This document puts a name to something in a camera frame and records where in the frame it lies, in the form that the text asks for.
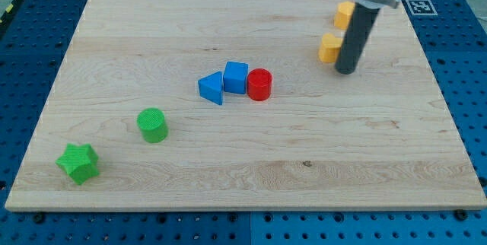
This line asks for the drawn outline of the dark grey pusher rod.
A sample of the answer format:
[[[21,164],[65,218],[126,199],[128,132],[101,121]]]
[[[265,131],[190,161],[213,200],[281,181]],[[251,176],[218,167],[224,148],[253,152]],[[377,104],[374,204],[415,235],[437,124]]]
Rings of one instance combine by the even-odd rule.
[[[379,11],[379,8],[367,8],[359,3],[355,5],[335,62],[338,73],[350,75],[356,70]]]

